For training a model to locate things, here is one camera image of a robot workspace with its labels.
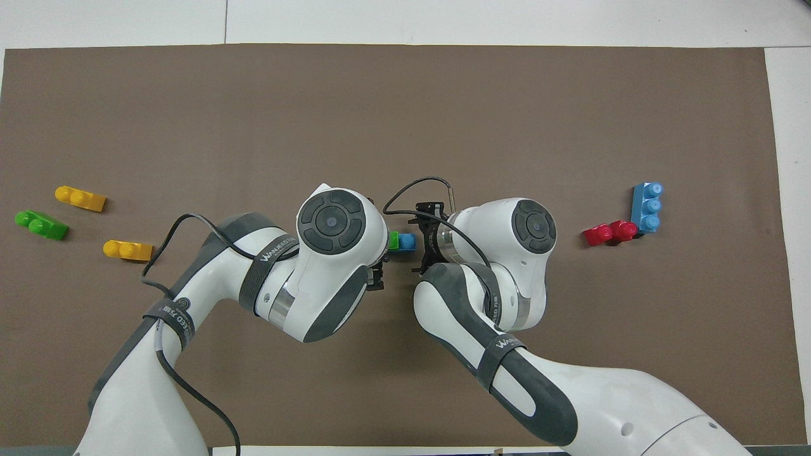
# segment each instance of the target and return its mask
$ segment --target duplo block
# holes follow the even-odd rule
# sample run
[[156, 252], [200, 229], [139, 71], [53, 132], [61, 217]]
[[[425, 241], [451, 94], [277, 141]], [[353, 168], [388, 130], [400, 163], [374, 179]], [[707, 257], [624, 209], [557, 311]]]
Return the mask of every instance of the duplo block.
[[63, 203], [96, 212], [101, 212], [101, 210], [104, 208], [105, 201], [107, 201], [106, 196], [91, 193], [89, 191], [79, 190], [78, 188], [68, 187], [67, 185], [57, 188], [54, 192], [54, 196], [56, 196], [57, 200], [60, 200]]
[[661, 225], [659, 210], [662, 209], [662, 195], [664, 187], [658, 182], [640, 183], [633, 188], [633, 204], [631, 206], [631, 222], [637, 225], [640, 233], [655, 233]]
[[389, 252], [414, 252], [417, 250], [417, 238], [411, 233], [388, 233]]
[[149, 261], [152, 257], [152, 245], [111, 239], [104, 244], [104, 254], [124, 260]]
[[25, 226], [32, 233], [43, 238], [62, 239], [67, 232], [67, 225], [45, 213], [23, 211], [14, 217], [14, 223]]

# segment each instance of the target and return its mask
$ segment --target lego stud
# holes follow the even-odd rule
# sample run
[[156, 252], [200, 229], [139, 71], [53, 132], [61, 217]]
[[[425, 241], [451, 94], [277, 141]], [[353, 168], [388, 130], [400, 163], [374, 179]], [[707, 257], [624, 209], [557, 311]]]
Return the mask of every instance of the lego stud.
[[113, 240], [107, 241], [104, 243], [104, 247], [102, 247], [102, 250], [104, 250], [104, 254], [107, 256], [118, 256], [119, 244], [120, 243], [117, 241]]
[[662, 210], [662, 201], [648, 200], [644, 203], [645, 211], [649, 213], [657, 213]]
[[611, 227], [603, 223], [583, 231], [583, 235], [586, 237], [586, 242], [594, 247], [608, 241], [614, 234], [611, 232]]
[[28, 231], [44, 236], [48, 234], [48, 226], [42, 220], [37, 218], [31, 220], [31, 223], [28, 224]]
[[646, 231], [656, 231], [659, 228], [659, 224], [661, 221], [655, 215], [649, 215], [647, 217], [642, 218], [642, 222], [640, 223], [640, 227]]
[[613, 233], [612, 241], [623, 243], [633, 239], [633, 236], [638, 232], [638, 228], [633, 222], [617, 220], [611, 224], [611, 232]]
[[662, 194], [664, 187], [661, 183], [654, 182], [645, 186], [645, 198], [655, 198]]
[[71, 204], [81, 207], [88, 198], [84, 195], [83, 191], [74, 191], [71, 193]]
[[413, 251], [416, 249], [417, 240], [414, 238], [413, 234], [400, 234], [398, 238], [400, 239], [400, 250]]
[[124, 243], [118, 248], [118, 254], [122, 258], [130, 258], [135, 253], [135, 247], [131, 243]]
[[61, 186], [56, 189], [54, 192], [54, 196], [56, 196], [57, 200], [60, 200], [63, 203], [71, 203], [71, 188], [68, 186]]
[[17, 213], [17, 215], [14, 216], [14, 223], [20, 226], [28, 226], [31, 220], [33, 220], [33, 216], [28, 212]]

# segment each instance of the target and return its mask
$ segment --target black strap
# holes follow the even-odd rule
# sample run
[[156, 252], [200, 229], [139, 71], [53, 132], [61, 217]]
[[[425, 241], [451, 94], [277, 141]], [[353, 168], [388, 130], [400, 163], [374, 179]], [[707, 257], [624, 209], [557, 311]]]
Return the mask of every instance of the black strap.
[[251, 267], [248, 268], [248, 272], [245, 274], [242, 286], [239, 287], [239, 305], [259, 316], [256, 314], [255, 304], [265, 279], [268, 278], [270, 270], [279, 257], [296, 246], [298, 246], [296, 238], [289, 234], [283, 234], [275, 238], [256, 255]]
[[493, 378], [496, 377], [501, 360], [519, 346], [525, 345], [512, 334], [505, 333], [490, 341], [487, 348], [484, 349], [482, 360], [478, 362], [478, 368], [476, 368], [476, 380], [488, 393], [490, 393]]
[[465, 263], [484, 286], [484, 314], [493, 320], [496, 326], [501, 322], [501, 291], [499, 281], [493, 270], [479, 263]]
[[180, 350], [186, 348], [186, 344], [195, 336], [195, 322], [186, 312], [191, 305], [188, 298], [180, 298], [173, 301], [169, 298], [160, 298], [144, 313], [144, 318], [160, 318], [180, 338]]

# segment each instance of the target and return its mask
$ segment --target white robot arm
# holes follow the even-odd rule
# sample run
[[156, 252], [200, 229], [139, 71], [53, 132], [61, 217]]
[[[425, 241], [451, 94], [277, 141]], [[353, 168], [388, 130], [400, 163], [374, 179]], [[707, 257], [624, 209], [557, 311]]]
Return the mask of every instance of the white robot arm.
[[[222, 299], [238, 300], [302, 342], [326, 338], [346, 322], [367, 288], [369, 267], [388, 245], [384, 220], [356, 191], [324, 184], [297, 221], [301, 243], [258, 213], [230, 217], [208, 236], [101, 375], [76, 454], [208, 454], [168, 372]], [[173, 330], [164, 331], [167, 325]]]
[[457, 233], [418, 216], [430, 259], [423, 259], [414, 292], [417, 320], [535, 436], [572, 456], [749, 456], [662, 381], [639, 371], [556, 363], [508, 333], [537, 324], [546, 306], [544, 274], [556, 228], [542, 205], [493, 201], [448, 221], [478, 245], [490, 267]]

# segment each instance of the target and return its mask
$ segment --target green lego block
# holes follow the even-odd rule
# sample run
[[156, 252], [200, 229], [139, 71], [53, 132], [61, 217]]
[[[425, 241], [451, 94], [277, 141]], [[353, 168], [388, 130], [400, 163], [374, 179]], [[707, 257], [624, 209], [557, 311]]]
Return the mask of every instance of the green lego block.
[[400, 233], [396, 231], [389, 231], [388, 232], [388, 249], [389, 250], [397, 250], [400, 248]]
[[26, 226], [32, 233], [43, 238], [62, 239], [67, 232], [67, 225], [45, 213], [24, 211], [14, 217], [14, 223]]

